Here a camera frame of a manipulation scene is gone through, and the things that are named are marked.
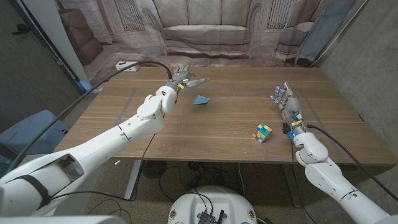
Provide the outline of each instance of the table leg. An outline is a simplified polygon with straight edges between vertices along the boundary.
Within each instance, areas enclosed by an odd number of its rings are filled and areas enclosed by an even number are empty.
[[[301,208],[303,205],[301,204],[299,189],[297,188],[298,186],[296,183],[296,178],[293,173],[293,166],[293,164],[282,164],[287,185],[290,189],[290,195],[292,196],[293,206],[296,208]]]
[[[135,160],[134,164],[132,165],[132,170],[130,174],[129,183],[127,184],[126,193],[124,193],[125,199],[130,199],[132,195],[132,190],[134,190],[134,186],[136,185],[139,168],[141,166],[141,160]]]

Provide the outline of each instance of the rubik's cube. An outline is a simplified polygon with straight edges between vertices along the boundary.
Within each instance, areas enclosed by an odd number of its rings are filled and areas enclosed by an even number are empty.
[[[253,137],[255,137],[260,143],[263,143],[271,136],[272,129],[261,123],[257,126],[253,132]]]

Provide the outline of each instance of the printed backdrop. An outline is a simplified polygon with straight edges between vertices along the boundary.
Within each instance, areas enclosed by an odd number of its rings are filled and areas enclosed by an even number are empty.
[[[91,84],[118,61],[169,66],[308,65],[365,0],[55,0]]]

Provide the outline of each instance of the blue chair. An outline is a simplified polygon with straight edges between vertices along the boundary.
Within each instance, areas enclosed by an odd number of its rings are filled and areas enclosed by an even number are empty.
[[[23,119],[0,134],[0,177],[5,174],[9,164],[18,153],[54,118],[53,113],[43,110]],[[69,129],[61,121],[57,121],[30,147],[26,154],[52,153],[68,131]]]

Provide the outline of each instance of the robotic hand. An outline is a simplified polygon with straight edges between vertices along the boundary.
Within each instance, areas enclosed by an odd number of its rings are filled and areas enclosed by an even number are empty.
[[[301,119],[302,112],[299,101],[294,97],[292,89],[287,82],[284,83],[285,89],[277,86],[275,93],[277,98],[271,95],[271,99],[278,105],[282,111],[282,117],[286,122],[289,122],[294,115],[296,118]]]
[[[178,68],[173,79],[154,96],[147,96],[137,114],[125,122],[79,146],[34,159],[6,174],[0,179],[0,216],[45,215],[98,166],[135,140],[161,131],[165,126],[163,115],[173,112],[181,83],[189,83],[195,76],[188,69]]]
[[[183,87],[186,86],[188,88],[193,88],[198,86],[199,84],[210,81],[210,78],[201,78],[199,80],[189,81],[191,77],[196,77],[196,75],[193,72],[188,71],[189,68],[190,65],[183,65],[181,67],[176,68],[172,74],[173,77],[172,80],[174,82],[180,83],[181,86]]]
[[[356,223],[376,223],[389,215],[367,196],[355,188],[341,173],[340,168],[328,156],[328,149],[308,132],[302,118],[301,107],[287,82],[285,89],[277,86],[277,97],[271,99],[282,111],[284,133],[293,140],[296,147],[297,161],[305,167],[307,179],[335,199]]]

